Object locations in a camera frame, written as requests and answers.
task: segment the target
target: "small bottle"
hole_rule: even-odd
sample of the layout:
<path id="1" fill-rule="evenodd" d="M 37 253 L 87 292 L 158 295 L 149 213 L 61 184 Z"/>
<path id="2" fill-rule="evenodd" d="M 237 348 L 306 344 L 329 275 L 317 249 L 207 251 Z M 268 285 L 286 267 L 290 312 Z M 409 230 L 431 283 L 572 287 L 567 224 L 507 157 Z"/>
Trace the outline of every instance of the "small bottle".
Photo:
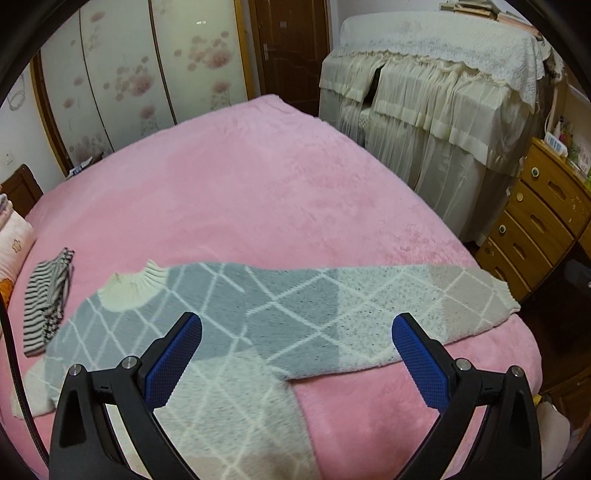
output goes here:
<path id="1" fill-rule="evenodd" d="M 554 129 L 554 136 L 558 139 L 560 139 L 560 135 L 562 134 L 562 125 L 564 124 L 564 117 L 561 116 L 560 120 L 558 120 L 558 123 L 556 124 L 556 127 Z"/>

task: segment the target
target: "striped clothing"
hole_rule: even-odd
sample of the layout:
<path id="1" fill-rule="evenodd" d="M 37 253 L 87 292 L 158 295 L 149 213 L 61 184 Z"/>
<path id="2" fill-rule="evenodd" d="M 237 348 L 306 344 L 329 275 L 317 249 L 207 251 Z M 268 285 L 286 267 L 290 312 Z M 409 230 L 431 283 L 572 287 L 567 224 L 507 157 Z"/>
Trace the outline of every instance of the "striped clothing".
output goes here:
<path id="1" fill-rule="evenodd" d="M 39 263 L 25 292 L 25 356 L 43 353 L 63 319 L 74 267 L 74 252 L 65 248 L 54 260 Z"/>

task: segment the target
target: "pink blanket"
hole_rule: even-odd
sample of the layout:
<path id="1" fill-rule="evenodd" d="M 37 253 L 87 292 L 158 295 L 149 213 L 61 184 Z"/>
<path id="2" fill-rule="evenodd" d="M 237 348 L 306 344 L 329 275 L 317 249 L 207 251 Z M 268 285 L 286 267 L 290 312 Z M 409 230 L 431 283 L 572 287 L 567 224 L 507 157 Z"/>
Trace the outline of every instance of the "pink blanket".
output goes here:
<path id="1" fill-rule="evenodd" d="M 9 308 L 20 351 L 28 278 L 63 247 L 76 251 L 66 316 L 114 272 L 139 271 L 148 259 L 163 267 L 196 261 L 262 268 L 476 265 L 379 161 L 274 96 L 130 145 L 49 192 L 28 220 L 39 240 Z M 540 354 L 517 316 L 449 350 L 483 369 L 519 364 L 532 389 L 540 388 Z M 19 361 L 24 373 L 36 359 L 20 355 Z M 47 475 L 24 422 L 11 414 L 11 383 L 2 354 L 2 421 L 29 465 Z M 437 417 L 402 363 L 294 386 L 326 479 L 392 479 Z M 48 445 L 53 415 L 36 421 Z"/>

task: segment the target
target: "sliding wardrobe door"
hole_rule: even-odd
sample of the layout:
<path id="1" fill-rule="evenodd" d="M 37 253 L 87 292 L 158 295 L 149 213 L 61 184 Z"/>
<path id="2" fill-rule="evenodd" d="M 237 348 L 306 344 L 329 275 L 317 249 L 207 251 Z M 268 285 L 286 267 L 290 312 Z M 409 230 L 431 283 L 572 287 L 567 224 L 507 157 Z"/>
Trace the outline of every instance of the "sliding wardrobe door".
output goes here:
<path id="1" fill-rule="evenodd" d="M 78 13 L 43 45 L 41 64 L 51 111 L 72 163 L 112 153 L 86 74 Z"/>
<path id="2" fill-rule="evenodd" d="M 148 0 L 91 0 L 80 10 L 80 25 L 90 84 L 113 148 L 173 126 Z"/>
<path id="3" fill-rule="evenodd" d="M 152 0 L 152 13 L 177 122 L 248 100 L 234 0 Z"/>

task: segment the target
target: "white wall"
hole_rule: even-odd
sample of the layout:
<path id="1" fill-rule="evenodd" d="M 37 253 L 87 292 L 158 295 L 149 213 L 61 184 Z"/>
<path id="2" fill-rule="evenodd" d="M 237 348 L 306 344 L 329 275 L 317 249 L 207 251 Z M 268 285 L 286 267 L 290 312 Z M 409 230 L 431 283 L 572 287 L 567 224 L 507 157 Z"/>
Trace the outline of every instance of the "white wall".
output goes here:
<path id="1" fill-rule="evenodd" d="M 24 92 L 24 101 L 18 109 L 11 110 L 11 104 L 13 108 L 19 105 L 20 92 Z M 31 169 L 44 192 L 64 181 L 41 123 L 28 66 L 0 108 L 0 181 L 22 164 Z"/>
<path id="2" fill-rule="evenodd" d="M 355 15 L 380 12 L 414 12 L 439 10 L 439 4 L 445 0 L 330 0 L 331 20 L 335 44 L 337 43 L 341 25 Z M 493 0 L 501 11 L 519 12 L 504 0 Z"/>

